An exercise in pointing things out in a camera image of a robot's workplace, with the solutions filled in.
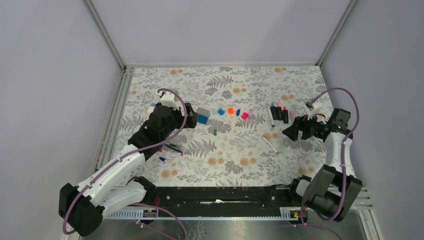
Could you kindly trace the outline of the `blue white whiteboard marker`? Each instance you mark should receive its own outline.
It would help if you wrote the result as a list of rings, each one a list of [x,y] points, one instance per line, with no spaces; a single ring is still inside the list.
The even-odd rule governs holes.
[[[270,125],[271,125],[272,128],[274,128],[276,125],[275,125],[275,122],[274,122],[274,117],[272,115],[271,108],[269,106],[267,107],[267,112],[268,112],[268,116],[269,116],[269,120],[270,120]]]

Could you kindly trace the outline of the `orange highlighter black body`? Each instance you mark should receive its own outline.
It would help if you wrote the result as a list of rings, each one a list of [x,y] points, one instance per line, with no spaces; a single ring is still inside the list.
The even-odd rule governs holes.
[[[282,112],[282,108],[281,108],[281,106],[280,106],[280,104],[278,103],[277,104],[277,106],[276,106],[276,116],[277,116],[277,119],[279,120],[279,121],[282,121],[283,120],[283,112]]]

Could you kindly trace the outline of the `pink highlighter black body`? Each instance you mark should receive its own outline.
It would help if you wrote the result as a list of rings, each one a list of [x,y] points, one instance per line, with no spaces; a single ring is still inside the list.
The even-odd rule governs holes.
[[[282,121],[284,124],[289,123],[289,112],[286,106],[284,106],[282,109]]]

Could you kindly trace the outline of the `thin white green pen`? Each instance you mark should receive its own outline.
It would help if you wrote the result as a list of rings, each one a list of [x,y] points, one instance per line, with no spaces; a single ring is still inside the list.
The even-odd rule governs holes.
[[[262,139],[275,154],[279,153],[279,151],[268,141],[268,139],[266,137],[262,136]]]

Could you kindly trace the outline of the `blue highlighter black body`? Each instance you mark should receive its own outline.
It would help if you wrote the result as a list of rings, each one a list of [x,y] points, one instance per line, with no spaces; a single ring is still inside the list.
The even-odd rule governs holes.
[[[277,108],[273,103],[271,103],[270,111],[271,111],[273,120],[278,120]]]

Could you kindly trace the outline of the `pink highlighter cap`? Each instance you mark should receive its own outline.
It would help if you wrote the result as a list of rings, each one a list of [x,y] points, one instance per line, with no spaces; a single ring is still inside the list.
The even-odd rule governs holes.
[[[248,117],[249,117],[249,114],[248,114],[247,112],[244,112],[244,113],[241,115],[241,118],[242,118],[242,119],[244,119],[244,120],[246,120]]]

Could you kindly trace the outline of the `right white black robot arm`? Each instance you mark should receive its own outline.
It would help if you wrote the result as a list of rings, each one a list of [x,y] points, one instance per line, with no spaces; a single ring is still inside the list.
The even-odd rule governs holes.
[[[348,129],[350,117],[349,111],[335,108],[327,122],[318,121],[317,116],[297,116],[292,125],[282,131],[292,141],[315,137],[324,143],[325,164],[313,178],[305,175],[295,178],[286,198],[291,205],[303,204],[326,221],[341,222],[363,186],[354,176],[350,161],[353,140]]]

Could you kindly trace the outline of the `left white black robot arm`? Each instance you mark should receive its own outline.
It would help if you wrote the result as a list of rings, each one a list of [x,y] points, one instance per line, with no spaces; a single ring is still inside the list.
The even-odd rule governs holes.
[[[77,185],[67,183],[60,189],[58,214],[63,218],[63,233],[86,237],[107,215],[133,203],[152,204],[154,190],[140,183],[131,183],[117,192],[112,188],[132,169],[145,164],[182,129],[194,129],[197,118],[198,114],[188,102],[183,108],[157,103],[140,129],[106,165]]]

